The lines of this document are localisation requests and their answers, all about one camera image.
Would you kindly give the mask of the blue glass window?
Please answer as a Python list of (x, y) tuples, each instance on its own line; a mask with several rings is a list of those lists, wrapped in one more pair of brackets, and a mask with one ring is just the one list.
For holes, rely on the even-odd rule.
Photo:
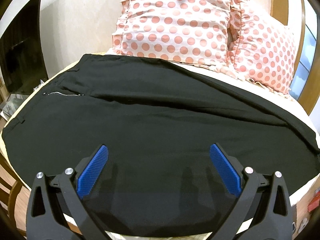
[(295, 71), (295, 75), (290, 86), (290, 95), (295, 100), (298, 100), (301, 96), (310, 75), (316, 52), (317, 34), (318, 23), (305, 25), (302, 52), (298, 61), (297, 70)]

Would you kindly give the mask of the polka dot pillow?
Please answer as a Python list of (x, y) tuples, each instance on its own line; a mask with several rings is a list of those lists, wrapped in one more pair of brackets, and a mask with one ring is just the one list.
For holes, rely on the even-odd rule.
[(201, 66), (228, 64), (234, 0), (121, 0), (113, 33), (119, 55)]
[(246, 80), (289, 93), (296, 48), (288, 28), (248, 0), (231, 0), (228, 65)]

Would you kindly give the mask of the left polka dot pillow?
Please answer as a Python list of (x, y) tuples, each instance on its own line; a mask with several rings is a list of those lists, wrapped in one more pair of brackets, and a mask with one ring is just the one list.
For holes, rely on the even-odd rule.
[(201, 66), (228, 64), (234, 0), (121, 0), (113, 33), (119, 55)]

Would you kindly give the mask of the bedside table clutter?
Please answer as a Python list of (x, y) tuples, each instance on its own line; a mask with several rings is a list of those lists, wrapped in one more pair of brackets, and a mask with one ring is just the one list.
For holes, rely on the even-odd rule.
[(44, 81), (40, 80), (40, 84), (33, 88), (28, 94), (9, 93), (1, 77), (1, 117), (8, 121), (12, 115), (18, 110), (20, 105), (31, 95), (44, 85)]

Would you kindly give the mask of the black television screen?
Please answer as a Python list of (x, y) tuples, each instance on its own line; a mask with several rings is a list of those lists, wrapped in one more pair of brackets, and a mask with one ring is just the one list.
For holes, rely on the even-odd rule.
[(40, 3), (30, 0), (1, 36), (1, 73), (11, 94), (30, 95), (48, 80), (40, 39)]

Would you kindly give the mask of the right polka dot pillow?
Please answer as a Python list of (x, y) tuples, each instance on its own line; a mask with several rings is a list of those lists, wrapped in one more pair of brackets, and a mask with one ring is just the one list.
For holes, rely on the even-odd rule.
[(231, 0), (228, 65), (246, 80), (289, 93), (296, 48), (288, 28), (248, 0)]

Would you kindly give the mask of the wooden headboard frame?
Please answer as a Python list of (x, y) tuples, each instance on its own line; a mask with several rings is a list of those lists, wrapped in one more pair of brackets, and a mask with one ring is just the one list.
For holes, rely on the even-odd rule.
[(297, 100), (307, 114), (319, 114), (319, 11), (314, 0), (271, 0), (270, 13), (276, 20), (287, 25), (297, 46), (294, 70), (302, 52), (305, 25), (318, 23), (316, 52), (312, 68), (301, 96)]

